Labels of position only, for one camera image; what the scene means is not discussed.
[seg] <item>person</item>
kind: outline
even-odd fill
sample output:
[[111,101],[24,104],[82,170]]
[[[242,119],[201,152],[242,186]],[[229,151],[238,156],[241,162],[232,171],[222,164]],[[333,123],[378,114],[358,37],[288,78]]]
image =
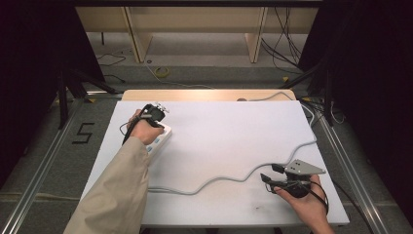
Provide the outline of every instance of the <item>person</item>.
[[[318,175],[312,175],[310,181],[321,184]],[[321,188],[312,183],[311,189],[325,199]],[[275,187],[274,190],[282,197],[297,213],[298,217],[313,231],[314,234],[333,234],[334,230],[328,224],[325,206],[312,194],[307,194],[303,198],[295,198],[287,191]]]
[[[140,111],[137,109],[130,121]],[[145,120],[137,122],[131,136],[79,202],[64,234],[138,233],[148,192],[150,158],[145,145],[152,143],[163,131],[153,128]],[[311,180],[320,184],[317,175]],[[323,197],[316,185],[312,184],[312,190]],[[296,199],[280,188],[276,188],[276,192],[315,234],[334,233],[327,222],[324,206],[314,196]]]

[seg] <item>gray floor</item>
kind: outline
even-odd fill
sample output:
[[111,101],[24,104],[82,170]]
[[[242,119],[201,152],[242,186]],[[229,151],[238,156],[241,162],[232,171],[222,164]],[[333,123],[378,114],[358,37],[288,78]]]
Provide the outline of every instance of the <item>gray floor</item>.
[[[257,63],[250,63],[246,44],[241,34],[159,34],[151,43],[145,62],[137,64],[131,53],[131,45],[125,34],[105,34],[105,45],[100,42],[99,33],[90,34],[96,55],[115,54],[126,59],[116,65],[102,66],[105,75],[116,75],[126,81],[107,76],[107,83],[117,90],[127,89],[275,89],[282,85],[282,77],[293,79],[296,75],[277,70],[273,60],[261,50]],[[277,36],[266,35],[269,42],[274,43]],[[296,35],[299,48],[305,43],[305,35]],[[283,43],[280,50],[289,55],[289,50]],[[110,64],[119,58],[105,56],[99,62]],[[156,67],[168,67],[168,78],[157,80],[149,71]],[[278,62],[278,66],[295,70],[287,63]],[[307,84],[294,87],[298,97],[306,94]],[[94,86],[85,84],[91,92],[100,92]],[[108,126],[110,116],[115,107],[115,97],[91,97],[91,101],[81,104],[80,109],[71,124],[50,170],[39,190],[38,197],[31,205],[19,233],[61,233],[67,220],[76,208],[82,194],[94,159]],[[0,190],[0,226],[6,223],[9,214],[24,192],[37,168],[47,154],[57,133],[58,104],[51,106],[43,124],[22,157],[7,183]],[[85,132],[93,133],[87,144],[73,144],[73,141],[83,140],[77,136],[82,123],[94,123],[86,126]],[[351,197],[355,199],[352,187],[343,172],[342,166],[328,141],[325,131],[318,121],[313,126],[319,139],[321,155],[335,179]],[[335,124],[335,131],[344,144],[349,157],[357,169],[368,194],[380,212],[389,233],[413,233],[398,205],[394,202],[374,168],[368,164],[357,136],[346,122]],[[351,220],[350,224],[334,227],[336,233],[368,233],[366,224],[357,213],[350,200],[338,189],[345,210]],[[283,233],[309,233],[306,227],[283,227]]]

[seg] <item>sleeve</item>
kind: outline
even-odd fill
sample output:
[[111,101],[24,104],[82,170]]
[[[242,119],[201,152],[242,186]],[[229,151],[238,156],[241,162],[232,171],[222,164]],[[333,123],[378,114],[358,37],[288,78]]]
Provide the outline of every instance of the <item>sleeve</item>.
[[149,161],[146,147],[131,136],[80,201],[64,233],[138,233]]

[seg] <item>white tabletop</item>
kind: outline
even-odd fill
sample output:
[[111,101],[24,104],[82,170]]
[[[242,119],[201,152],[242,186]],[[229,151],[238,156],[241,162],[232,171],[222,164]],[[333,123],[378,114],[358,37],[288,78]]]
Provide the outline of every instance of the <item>white tabletop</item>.
[[[119,127],[148,101],[119,101],[94,163],[86,194],[122,144]],[[216,176],[245,177],[266,163],[286,164],[292,151],[314,135],[298,101],[162,101],[170,110],[163,123],[172,135],[152,159],[149,186],[195,191]],[[326,170],[316,144],[299,148],[294,159]],[[260,173],[245,182],[216,181],[193,196],[149,193],[142,225],[163,227],[251,227],[300,225],[291,207],[268,192]],[[321,184],[330,202],[331,224],[349,220],[327,174]]]

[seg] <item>white power strip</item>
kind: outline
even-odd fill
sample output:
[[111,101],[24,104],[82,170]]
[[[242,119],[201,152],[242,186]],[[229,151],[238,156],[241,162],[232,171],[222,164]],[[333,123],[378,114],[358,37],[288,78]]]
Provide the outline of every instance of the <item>white power strip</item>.
[[164,132],[156,137],[156,139],[149,145],[146,145],[146,150],[148,151],[149,156],[155,155],[158,150],[164,145],[164,143],[170,138],[172,135],[172,128],[166,124],[158,123],[164,126]]

